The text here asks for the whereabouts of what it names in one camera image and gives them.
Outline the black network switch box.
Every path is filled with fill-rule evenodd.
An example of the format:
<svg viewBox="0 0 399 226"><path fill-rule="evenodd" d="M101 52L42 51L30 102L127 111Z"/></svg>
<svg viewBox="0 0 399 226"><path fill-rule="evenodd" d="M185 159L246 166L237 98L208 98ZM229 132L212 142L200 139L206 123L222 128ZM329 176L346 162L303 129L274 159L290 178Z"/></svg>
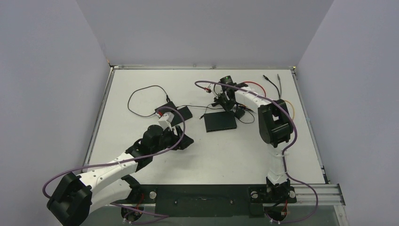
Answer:
<svg viewBox="0 0 399 226"><path fill-rule="evenodd" d="M206 132L236 129L235 116L231 112L215 112L204 114Z"/></svg>

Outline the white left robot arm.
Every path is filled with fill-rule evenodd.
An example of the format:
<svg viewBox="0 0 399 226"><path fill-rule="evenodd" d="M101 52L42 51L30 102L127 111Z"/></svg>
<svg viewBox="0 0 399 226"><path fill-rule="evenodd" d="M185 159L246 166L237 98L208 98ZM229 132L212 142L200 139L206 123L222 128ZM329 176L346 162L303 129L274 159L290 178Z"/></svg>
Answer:
<svg viewBox="0 0 399 226"><path fill-rule="evenodd" d="M47 202L47 209L63 226L79 226L90 213L114 201L140 198L140 184L132 174L166 150L184 150L194 140L180 126L151 125L142 138L109 163L93 170L66 173Z"/></svg>

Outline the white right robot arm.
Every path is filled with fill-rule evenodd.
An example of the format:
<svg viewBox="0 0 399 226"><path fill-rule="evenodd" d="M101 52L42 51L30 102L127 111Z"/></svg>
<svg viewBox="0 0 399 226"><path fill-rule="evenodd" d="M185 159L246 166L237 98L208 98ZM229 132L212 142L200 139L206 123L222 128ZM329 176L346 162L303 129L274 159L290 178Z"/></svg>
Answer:
<svg viewBox="0 0 399 226"><path fill-rule="evenodd" d="M262 140L273 146L269 150L269 169L266 177L266 198L272 203L285 202L290 195L290 181L286 175L282 150L278 144L288 142L293 132L289 117L281 109L287 110L284 100L276 100L280 107L262 99L259 94L245 83L233 82L231 76L220 79L222 92L215 95L215 101L226 111L231 111L234 105L244 106L257 111L258 128Z"/></svg>

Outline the black ribbed power adapter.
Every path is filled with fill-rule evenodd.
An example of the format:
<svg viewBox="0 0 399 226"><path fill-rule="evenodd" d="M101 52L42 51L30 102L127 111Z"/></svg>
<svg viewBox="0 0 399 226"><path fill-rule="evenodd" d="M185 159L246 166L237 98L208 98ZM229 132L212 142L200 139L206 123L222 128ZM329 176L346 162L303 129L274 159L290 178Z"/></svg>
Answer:
<svg viewBox="0 0 399 226"><path fill-rule="evenodd" d="M190 109L187 106L179 108L178 112L182 115L184 121L189 120L193 117L192 112L190 111ZM181 119L181 117L176 114L173 118L172 124L177 125L182 122L183 122L183 120Z"/></svg>

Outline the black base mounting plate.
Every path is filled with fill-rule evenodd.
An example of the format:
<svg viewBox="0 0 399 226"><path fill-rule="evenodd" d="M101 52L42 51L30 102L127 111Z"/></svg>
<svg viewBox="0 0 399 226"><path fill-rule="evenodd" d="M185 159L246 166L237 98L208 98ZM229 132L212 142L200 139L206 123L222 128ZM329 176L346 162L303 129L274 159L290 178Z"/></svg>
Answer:
<svg viewBox="0 0 399 226"><path fill-rule="evenodd" d="M263 218L267 209L296 203L288 192L276 194L266 185L140 185L122 204L154 204L157 214L170 217Z"/></svg>

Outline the aluminium frame rail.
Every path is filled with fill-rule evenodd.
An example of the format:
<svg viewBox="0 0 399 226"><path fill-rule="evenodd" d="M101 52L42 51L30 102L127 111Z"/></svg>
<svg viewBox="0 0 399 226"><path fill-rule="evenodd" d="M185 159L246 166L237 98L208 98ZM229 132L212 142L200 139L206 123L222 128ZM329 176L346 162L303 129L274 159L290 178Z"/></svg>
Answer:
<svg viewBox="0 0 399 226"><path fill-rule="evenodd" d="M339 184L311 184L313 190L306 185L300 184L294 184L293 187L297 198L296 205L314 206L317 195L319 206L345 206L345 200Z"/></svg>

